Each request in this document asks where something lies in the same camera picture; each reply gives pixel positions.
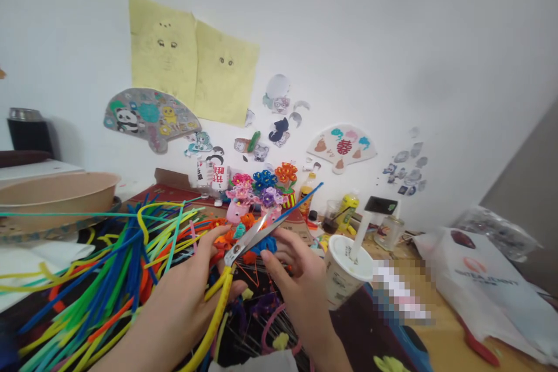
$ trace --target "yellow bottle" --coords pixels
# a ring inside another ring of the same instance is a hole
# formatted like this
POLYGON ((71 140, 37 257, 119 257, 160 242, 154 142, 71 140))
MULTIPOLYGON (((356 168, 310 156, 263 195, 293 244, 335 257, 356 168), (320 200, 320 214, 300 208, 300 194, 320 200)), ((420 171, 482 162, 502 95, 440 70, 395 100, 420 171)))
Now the yellow bottle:
POLYGON ((341 207, 339 208, 339 211, 342 214, 339 215, 339 218, 337 220, 337 223, 339 224, 339 226, 337 227, 338 231, 346 231, 348 229, 349 221, 355 213, 356 209, 359 207, 359 203, 359 191, 356 189, 351 190, 349 194, 343 196, 341 207))
MULTIPOLYGON (((310 172, 310 174, 308 175, 308 179, 306 179, 306 181, 304 182, 304 184, 301 187, 301 195, 298 198, 298 201, 300 202, 307 194, 309 194, 310 192, 312 192, 314 190, 314 183, 316 182, 316 174, 313 172, 310 172)), ((314 197, 314 195, 312 195, 310 197, 310 199, 308 199, 305 203, 303 203, 302 205, 300 205, 298 207, 298 209, 301 210, 301 214, 303 216, 308 215, 308 212, 310 211, 310 204, 312 203, 312 198, 314 197)))

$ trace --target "scissors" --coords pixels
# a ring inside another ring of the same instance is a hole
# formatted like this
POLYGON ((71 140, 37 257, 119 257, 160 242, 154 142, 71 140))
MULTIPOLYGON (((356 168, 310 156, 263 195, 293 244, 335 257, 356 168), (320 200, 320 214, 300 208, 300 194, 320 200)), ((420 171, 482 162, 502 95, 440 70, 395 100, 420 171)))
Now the scissors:
POLYGON ((223 273, 221 273, 219 280, 217 280, 217 282, 215 282, 215 284, 205 293, 204 297, 204 300, 208 301, 213 295, 217 293, 219 289, 222 288, 223 291, 221 292, 221 296, 219 297, 217 309, 215 310, 215 314, 213 314, 213 318, 211 319, 211 323, 209 324, 208 331, 205 334, 202 342, 200 343, 198 350, 196 350, 196 353, 194 353, 192 359, 190 359, 190 361, 181 370, 181 372, 195 371, 199 364, 202 363, 203 358, 211 347, 213 338, 217 334, 219 324, 223 319, 225 307, 227 306, 228 296, 231 292, 231 286, 233 284, 234 263, 240 256, 242 256, 256 244, 258 244, 261 240, 266 238, 269 234, 271 234, 271 232, 278 226, 280 226, 287 218, 285 216, 282 216, 269 227, 260 230, 262 225, 267 221, 268 217, 269 212, 266 213, 262 218, 260 218, 260 220, 256 224, 254 224, 254 226, 250 228, 242 236, 242 238, 239 239, 237 243, 225 254, 225 257, 223 259, 225 261, 225 268, 223 269, 223 273))

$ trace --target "hand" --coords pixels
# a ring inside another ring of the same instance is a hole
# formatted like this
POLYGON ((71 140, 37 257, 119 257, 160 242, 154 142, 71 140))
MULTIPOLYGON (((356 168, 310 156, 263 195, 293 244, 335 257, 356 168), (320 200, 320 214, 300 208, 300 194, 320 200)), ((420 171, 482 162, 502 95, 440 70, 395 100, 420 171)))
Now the hand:
POLYGON ((302 345, 320 371, 351 371, 331 323, 326 294, 326 264, 292 231, 273 232, 277 252, 262 251, 267 271, 281 290, 287 313, 302 345), (293 277, 280 261, 292 266, 293 277))
MULTIPOLYGON (((128 333, 93 370, 174 369, 202 339, 217 307, 221 291, 207 302, 203 297, 209 260, 217 253, 213 242, 229 229, 221 226, 207 232, 199 241, 197 253, 162 277, 128 333)), ((247 287, 243 281, 234 281, 229 302, 247 287)))

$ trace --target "scissor blade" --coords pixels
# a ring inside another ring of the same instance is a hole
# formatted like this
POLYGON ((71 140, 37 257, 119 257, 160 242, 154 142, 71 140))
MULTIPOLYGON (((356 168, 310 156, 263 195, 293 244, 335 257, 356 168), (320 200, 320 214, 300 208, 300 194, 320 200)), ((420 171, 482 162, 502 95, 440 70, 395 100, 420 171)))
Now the scissor blade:
POLYGON ((256 235, 252 237, 252 239, 246 244, 246 248, 244 252, 250 251, 252 247, 258 244, 261 240, 266 238, 269 234, 271 234, 278 226, 283 223, 284 220, 276 221, 269 227, 266 227, 264 230, 258 231, 256 235))
POLYGON ((236 261, 236 259, 242 256, 248 249, 253 247, 253 246, 247 247, 246 243, 252 242, 255 239, 255 237, 257 237, 258 231, 260 230, 264 222, 267 220, 268 216, 269 216, 269 212, 266 213, 252 228, 250 228, 242 236, 242 238, 238 240, 237 243, 225 254, 224 260, 226 266, 232 266, 233 263, 236 261))
POLYGON ((240 244, 241 246, 246 246, 247 243, 251 242, 252 239, 256 236, 256 234, 260 231, 262 225, 265 224, 265 222, 267 221, 268 216, 269 216, 269 212, 266 213, 263 217, 261 217, 260 220, 256 224, 254 224, 252 228, 250 228, 242 236, 240 240, 238 240, 237 244, 240 244))

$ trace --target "yellow paper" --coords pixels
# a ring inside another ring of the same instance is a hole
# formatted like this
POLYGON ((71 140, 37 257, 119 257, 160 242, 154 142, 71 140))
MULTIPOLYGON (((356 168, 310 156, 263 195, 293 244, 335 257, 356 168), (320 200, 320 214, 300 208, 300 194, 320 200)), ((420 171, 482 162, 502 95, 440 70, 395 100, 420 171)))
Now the yellow paper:
POLYGON ((256 75, 259 46, 198 21, 197 117, 243 127, 256 75))
POLYGON ((194 16, 151 0, 129 4, 133 87, 168 93, 192 109, 198 72, 194 16))

